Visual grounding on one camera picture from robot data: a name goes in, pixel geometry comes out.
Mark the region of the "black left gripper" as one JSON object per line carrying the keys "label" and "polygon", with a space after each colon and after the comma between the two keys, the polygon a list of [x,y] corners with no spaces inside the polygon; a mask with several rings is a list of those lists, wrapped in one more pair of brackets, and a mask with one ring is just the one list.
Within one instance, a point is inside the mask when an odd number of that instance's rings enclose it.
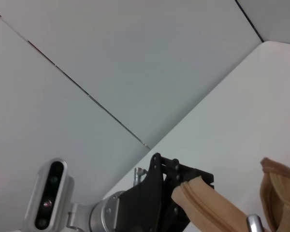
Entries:
{"label": "black left gripper", "polygon": [[183,232],[190,223],[172,190],[196,177],[214,189],[214,175],[153,155],[142,182],[119,196],[116,232]]}

